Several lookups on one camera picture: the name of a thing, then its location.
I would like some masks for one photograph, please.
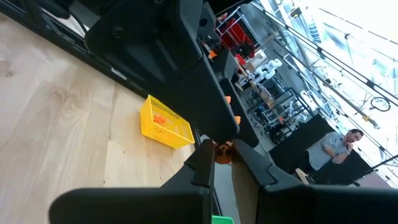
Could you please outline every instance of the white robot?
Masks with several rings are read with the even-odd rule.
[[[249,79],[252,79],[254,84],[258,84],[263,79],[270,79],[275,75],[275,69],[282,66],[282,62],[279,59],[268,61],[265,65],[261,65],[256,68],[256,71],[249,75]]]

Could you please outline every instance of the black panel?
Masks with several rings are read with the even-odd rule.
[[[243,108],[242,102],[232,86],[232,83],[227,78],[224,78],[220,80],[220,86],[223,89],[224,94],[231,97],[230,105],[234,115],[241,117],[239,133],[236,138],[243,140],[251,147],[256,147],[259,144],[259,139],[254,132],[254,128],[250,123],[246,110]]]
[[[289,172],[305,150],[332,131],[334,129],[320,115],[316,115],[294,131],[285,141],[274,147],[270,155],[278,167]],[[352,151],[342,164],[329,162],[312,173],[312,176],[318,184],[349,185],[368,174],[370,170],[369,165],[355,151]]]
[[[356,179],[369,174],[371,167],[354,150],[342,164],[327,163],[316,171],[312,178],[317,184],[349,185]]]
[[[275,165],[288,172],[294,168],[297,159],[305,150],[332,131],[333,128],[320,115],[316,115],[269,153]]]

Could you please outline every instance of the grey shirt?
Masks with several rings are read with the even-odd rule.
[[[324,146],[330,146],[335,152],[336,156],[345,152],[349,154],[346,146],[343,143],[342,135],[335,131],[330,132],[307,149],[310,158],[310,164],[314,170],[321,169],[326,163],[329,162],[329,160],[331,160],[331,157],[325,152],[325,150],[323,150]]]

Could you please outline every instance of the black cable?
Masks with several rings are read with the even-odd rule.
[[[82,23],[82,21],[76,16],[76,14],[74,12],[70,11],[69,13],[77,21],[77,23],[79,24],[79,26],[81,27],[83,32],[85,34],[87,34],[87,29],[86,29],[85,25]]]

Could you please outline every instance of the man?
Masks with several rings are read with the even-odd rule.
[[[363,132],[358,129],[348,131],[345,136],[335,131],[326,134],[304,152],[291,173],[294,173],[296,168],[311,173],[321,169],[330,160],[335,164],[341,164],[353,150],[353,143],[362,137]]]

